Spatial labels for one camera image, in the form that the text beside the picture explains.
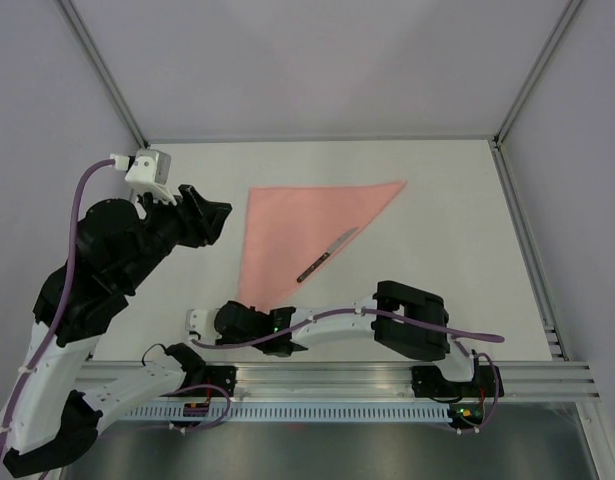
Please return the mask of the pink cloth napkin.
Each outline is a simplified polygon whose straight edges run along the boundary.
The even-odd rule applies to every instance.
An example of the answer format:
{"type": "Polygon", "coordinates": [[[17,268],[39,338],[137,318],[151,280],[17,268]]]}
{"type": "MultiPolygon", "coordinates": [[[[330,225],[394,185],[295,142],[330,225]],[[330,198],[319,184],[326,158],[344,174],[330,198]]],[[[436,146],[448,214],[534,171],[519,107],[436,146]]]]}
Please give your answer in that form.
{"type": "Polygon", "coordinates": [[[295,293],[400,194],[403,181],[363,186],[252,187],[237,301],[269,311],[295,293]],[[358,230],[303,283],[296,278],[343,233],[358,230]]]}

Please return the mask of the steel knife black handle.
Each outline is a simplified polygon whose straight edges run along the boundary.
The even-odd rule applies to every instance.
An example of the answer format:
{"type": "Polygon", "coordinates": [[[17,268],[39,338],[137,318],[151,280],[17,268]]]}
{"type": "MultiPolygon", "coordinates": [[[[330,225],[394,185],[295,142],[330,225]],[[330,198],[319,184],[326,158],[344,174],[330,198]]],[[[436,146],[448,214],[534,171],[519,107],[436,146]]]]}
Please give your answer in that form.
{"type": "Polygon", "coordinates": [[[338,237],[315,261],[313,261],[297,278],[298,284],[303,283],[310,275],[312,275],[326,260],[328,260],[336,250],[341,247],[352,235],[358,230],[357,227],[352,227],[338,237]]]}

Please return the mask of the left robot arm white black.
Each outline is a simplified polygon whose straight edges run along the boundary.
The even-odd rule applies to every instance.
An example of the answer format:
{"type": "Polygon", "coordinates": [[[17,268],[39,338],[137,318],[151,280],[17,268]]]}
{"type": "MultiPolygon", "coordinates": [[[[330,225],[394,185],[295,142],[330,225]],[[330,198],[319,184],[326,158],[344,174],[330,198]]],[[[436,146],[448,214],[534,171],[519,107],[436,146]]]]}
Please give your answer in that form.
{"type": "Polygon", "coordinates": [[[175,247],[214,244],[231,210],[183,185],[170,204],[151,195],[108,199],[77,216],[67,262],[39,293],[29,352],[0,410],[0,468],[25,478],[65,467],[141,403],[215,389],[205,361],[183,343],[107,385],[82,391],[74,383],[138,286],[175,247]]]}

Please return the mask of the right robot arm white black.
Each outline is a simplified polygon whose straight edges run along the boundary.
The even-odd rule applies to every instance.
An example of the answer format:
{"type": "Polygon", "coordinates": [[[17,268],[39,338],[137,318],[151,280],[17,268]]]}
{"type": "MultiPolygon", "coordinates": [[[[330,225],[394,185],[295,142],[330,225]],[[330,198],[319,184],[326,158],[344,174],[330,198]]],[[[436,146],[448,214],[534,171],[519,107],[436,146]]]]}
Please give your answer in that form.
{"type": "Polygon", "coordinates": [[[372,340],[416,361],[411,386],[417,398],[452,403],[504,395],[498,367],[464,344],[500,344],[503,337],[450,327],[442,297],[391,280],[379,282],[373,295],[335,308],[282,307],[264,313],[229,301],[212,325],[218,347],[253,347],[280,358],[329,342],[372,340]]]}

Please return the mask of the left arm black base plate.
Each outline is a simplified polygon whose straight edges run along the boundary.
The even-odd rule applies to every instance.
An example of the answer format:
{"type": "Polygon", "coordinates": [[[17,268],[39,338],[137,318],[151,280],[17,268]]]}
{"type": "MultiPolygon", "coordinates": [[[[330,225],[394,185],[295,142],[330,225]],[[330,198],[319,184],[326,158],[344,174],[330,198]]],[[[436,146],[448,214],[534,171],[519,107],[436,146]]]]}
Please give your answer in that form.
{"type": "Polygon", "coordinates": [[[223,389],[233,396],[237,384],[237,368],[232,365],[208,365],[193,373],[185,373],[182,384],[164,397],[207,397],[217,393],[209,385],[223,389]]]}

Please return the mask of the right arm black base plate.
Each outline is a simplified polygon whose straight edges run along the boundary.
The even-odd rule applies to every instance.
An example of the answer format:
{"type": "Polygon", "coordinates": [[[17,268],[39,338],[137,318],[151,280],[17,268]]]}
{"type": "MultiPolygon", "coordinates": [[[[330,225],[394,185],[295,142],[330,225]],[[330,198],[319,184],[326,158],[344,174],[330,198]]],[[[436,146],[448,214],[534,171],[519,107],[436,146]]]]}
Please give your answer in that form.
{"type": "Polygon", "coordinates": [[[414,366],[410,369],[411,387],[416,398],[431,400],[493,398],[505,395],[497,367],[477,365],[474,377],[469,381],[446,380],[435,366],[414,366]]]}

